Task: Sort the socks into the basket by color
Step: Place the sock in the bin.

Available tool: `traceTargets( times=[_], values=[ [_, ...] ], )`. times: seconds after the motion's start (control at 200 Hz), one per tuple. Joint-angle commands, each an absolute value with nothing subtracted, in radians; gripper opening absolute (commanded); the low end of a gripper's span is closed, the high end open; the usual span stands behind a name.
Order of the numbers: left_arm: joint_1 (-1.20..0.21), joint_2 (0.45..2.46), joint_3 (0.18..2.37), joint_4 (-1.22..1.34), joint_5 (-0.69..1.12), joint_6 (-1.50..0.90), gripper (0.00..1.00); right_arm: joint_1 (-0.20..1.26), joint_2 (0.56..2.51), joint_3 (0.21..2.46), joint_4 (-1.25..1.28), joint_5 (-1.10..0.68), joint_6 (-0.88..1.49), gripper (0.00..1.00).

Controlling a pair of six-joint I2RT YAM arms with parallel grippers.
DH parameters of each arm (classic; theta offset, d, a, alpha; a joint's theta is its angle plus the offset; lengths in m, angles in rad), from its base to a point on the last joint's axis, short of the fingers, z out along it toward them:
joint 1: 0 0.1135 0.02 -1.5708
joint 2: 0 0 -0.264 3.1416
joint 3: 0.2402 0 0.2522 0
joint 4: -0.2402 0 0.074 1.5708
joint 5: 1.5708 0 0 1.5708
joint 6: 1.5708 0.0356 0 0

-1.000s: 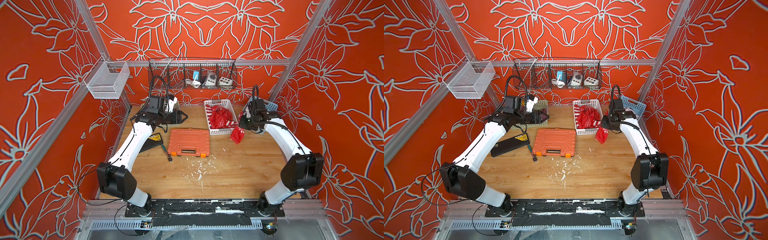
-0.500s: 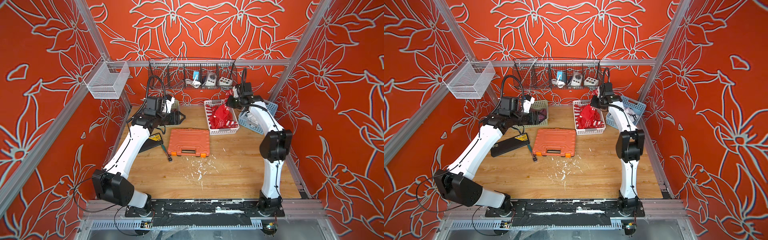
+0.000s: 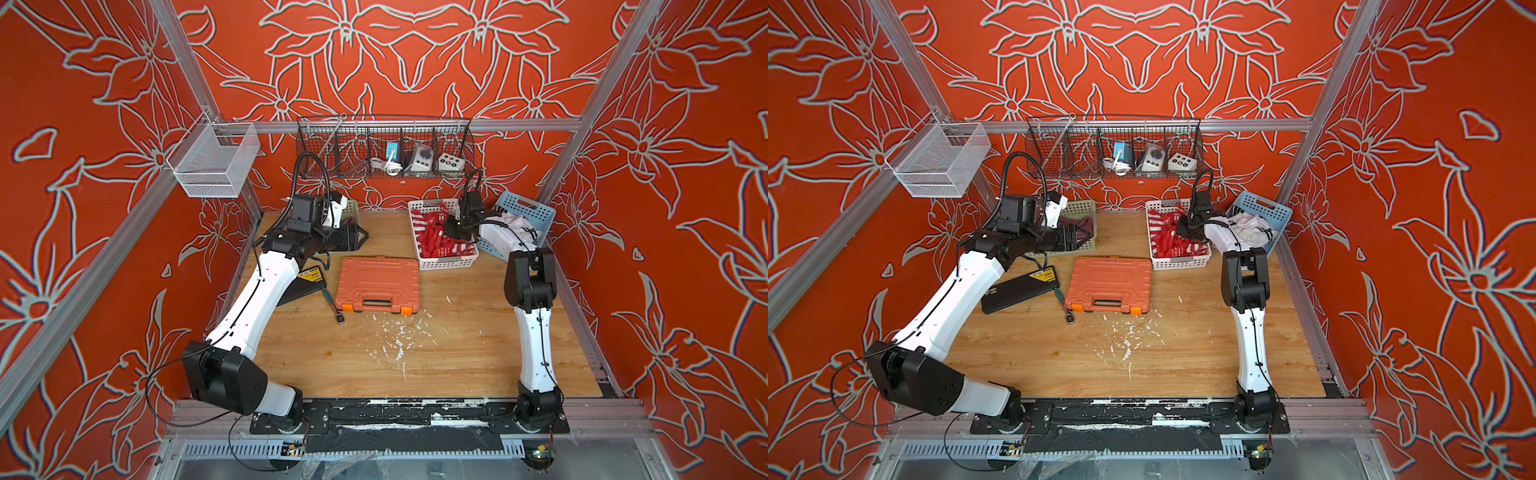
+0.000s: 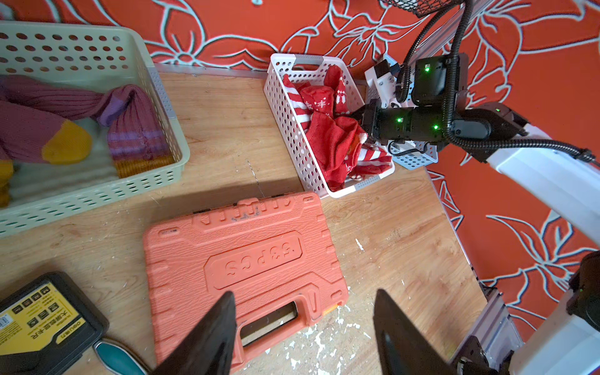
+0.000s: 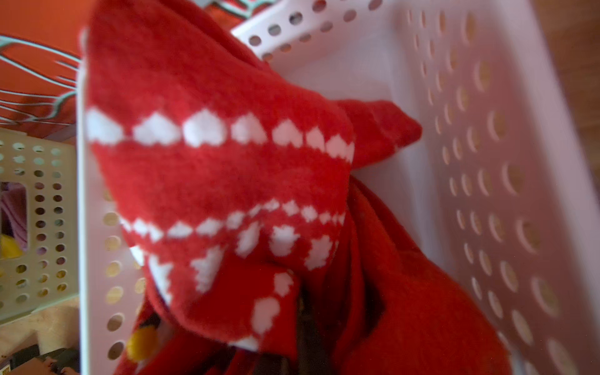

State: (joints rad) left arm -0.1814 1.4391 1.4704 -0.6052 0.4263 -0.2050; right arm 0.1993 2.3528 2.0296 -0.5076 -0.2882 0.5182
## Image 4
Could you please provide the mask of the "red white striped santa sock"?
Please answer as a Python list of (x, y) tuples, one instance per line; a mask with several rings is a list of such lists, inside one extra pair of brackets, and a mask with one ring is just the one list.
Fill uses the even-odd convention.
[(384, 173), (392, 167), (392, 156), (385, 148), (379, 145), (363, 145), (357, 163), (349, 172), (348, 177), (359, 181), (371, 175)]

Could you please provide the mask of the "red snowflake sock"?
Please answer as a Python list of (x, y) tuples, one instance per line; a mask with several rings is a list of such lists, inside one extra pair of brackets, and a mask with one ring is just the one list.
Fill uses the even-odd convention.
[(348, 95), (342, 70), (337, 66), (328, 68), (323, 85), (309, 85), (302, 88), (300, 96), (308, 109), (335, 118), (349, 114)]

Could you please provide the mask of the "small purple yellow sock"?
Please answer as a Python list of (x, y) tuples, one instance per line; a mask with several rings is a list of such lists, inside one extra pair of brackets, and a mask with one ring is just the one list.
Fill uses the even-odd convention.
[(56, 114), (1, 102), (1, 166), (14, 161), (65, 165), (79, 163), (92, 151), (92, 136)]

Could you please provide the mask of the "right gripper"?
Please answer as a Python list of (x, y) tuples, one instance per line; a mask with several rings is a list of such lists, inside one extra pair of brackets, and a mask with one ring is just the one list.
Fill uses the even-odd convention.
[(501, 103), (467, 108), (469, 58), (458, 55), (455, 99), (449, 122), (444, 122), (443, 101), (447, 77), (447, 55), (400, 66), (395, 94), (400, 107), (382, 109), (378, 100), (356, 110), (352, 117), (374, 142), (429, 142), (442, 149), (453, 144), (484, 162), (498, 146), (517, 136), (527, 136), (526, 120)]

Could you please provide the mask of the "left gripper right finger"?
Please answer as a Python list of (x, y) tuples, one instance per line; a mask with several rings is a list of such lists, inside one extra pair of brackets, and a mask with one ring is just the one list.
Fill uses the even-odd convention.
[(384, 289), (376, 293), (373, 324), (383, 374), (454, 373)]

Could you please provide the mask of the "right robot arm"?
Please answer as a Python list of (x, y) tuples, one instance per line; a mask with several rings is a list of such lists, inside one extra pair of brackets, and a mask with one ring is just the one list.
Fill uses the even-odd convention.
[[(373, 146), (391, 153), (394, 163), (414, 170), (438, 161), (442, 130), (428, 123), (438, 118), (436, 107), (399, 104), (392, 86), (404, 67), (388, 56), (365, 73), (367, 109), (357, 110)], [(540, 129), (501, 103), (491, 102), (470, 109), (470, 117), (456, 119), (456, 134), (482, 138), (496, 135), (517, 141), (552, 141)], [(599, 229), (599, 172), (591, 163), (551, 148), (500, 148), (475, 150), (479, 159), (490, 161), (499, 172), (528, 190), (549, 206), (548, 216), (536, 227), (526, 220), (501, 215), (486, 218), (500, 223), (520, 242), (531, 261), (513, 273), (481, 280), (474, 271), (487, 305), (453, 355), (451, 368), (458, 374), (591, 374), (599, 369), (599, 251), (581, 247), (564, 252), (575, 234), (569, 219), (583, 229)], [(547, 299), (553, 300), (552, 314), (543, 317), (522, 308), (523, 296), (531, 287), (529, 273), (540, 274)], [(518, 293), (506, 304), (498, 283), (523, 279)], [(538, 329), (527, 319), (511, 314), (515, 309), (544, 322)], [(515, 319), (530, 325), (534, 333), (524, 342)]]

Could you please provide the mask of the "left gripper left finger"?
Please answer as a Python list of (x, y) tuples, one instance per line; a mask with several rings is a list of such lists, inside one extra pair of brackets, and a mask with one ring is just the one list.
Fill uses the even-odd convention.
[(233, 292), (224, 293), (154, 374), (229, 374), (237, 332)]

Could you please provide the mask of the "purple ribbed sock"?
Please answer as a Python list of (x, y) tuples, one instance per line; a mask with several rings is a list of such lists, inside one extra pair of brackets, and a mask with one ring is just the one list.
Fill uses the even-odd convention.
[(107, 144), (120, 178), (174, 163), (153, 100), (137, 85), (98, 93), (15, 75), (1, 77), (1, 93), (17, 105), (67, 120), (91, 118), (107, 128)]

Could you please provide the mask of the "red christmas sock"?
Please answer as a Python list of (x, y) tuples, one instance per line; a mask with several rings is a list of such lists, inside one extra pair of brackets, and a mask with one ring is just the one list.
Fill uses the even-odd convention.
[(307, 139), (329, 189), (332, 192), (343, 189), (367, 140), (359, 122), (351, 117), (334, 119), (314, 112)]

